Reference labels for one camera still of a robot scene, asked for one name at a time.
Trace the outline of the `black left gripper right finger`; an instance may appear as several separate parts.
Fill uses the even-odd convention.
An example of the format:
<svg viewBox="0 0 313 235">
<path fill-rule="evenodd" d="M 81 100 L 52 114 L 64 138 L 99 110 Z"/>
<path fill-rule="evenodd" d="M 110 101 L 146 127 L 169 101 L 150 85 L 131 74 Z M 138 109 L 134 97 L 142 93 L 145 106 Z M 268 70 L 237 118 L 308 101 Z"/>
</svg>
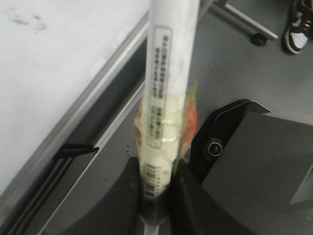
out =
<svg viewBox="0 0 313 235">
<path fill-rule="evenodd" d="M 233 222 L 208 196 L 189 169 L 177 170 L 169 204 L 173 235 L 233 235 Z"/>
</svg>

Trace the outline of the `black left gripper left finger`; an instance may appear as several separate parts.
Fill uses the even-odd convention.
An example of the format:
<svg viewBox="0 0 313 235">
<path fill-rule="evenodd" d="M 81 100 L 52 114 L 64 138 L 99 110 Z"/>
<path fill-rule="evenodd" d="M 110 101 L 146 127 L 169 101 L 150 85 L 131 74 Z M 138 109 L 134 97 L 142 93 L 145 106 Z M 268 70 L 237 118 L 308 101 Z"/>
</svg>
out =
<svg viewBox="0 0 313 235">
<path fill-rule="evenodd" d="M 130 157 L 105 196 L 66 235 L 134 235 L 139 208 L 141 180 L 139 163 Z"/>
</svg>

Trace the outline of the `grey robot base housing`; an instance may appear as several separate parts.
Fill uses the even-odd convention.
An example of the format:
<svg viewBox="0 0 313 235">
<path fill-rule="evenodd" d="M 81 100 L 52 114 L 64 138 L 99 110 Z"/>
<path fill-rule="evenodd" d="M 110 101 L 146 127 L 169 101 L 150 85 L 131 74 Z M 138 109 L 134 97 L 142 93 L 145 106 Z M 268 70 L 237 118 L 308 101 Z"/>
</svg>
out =
<svg viewBox="0 0 313 235">
<path fill-rule="evenodd" d="M 312 116 L 233 102 L 200 128 L 189 167 L 209 196 L 254 234 L 312 234 Z"/>
</svg>

